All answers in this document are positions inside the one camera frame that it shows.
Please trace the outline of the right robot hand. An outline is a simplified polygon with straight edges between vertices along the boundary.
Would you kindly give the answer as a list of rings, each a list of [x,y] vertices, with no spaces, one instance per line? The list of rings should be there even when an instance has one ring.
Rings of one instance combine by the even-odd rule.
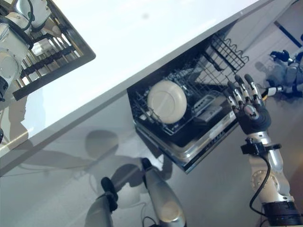
[[[253,78],[234,76],[235,82],[227,83],[229,90],[224,94],[246,135],[267,131],[271,117]]]

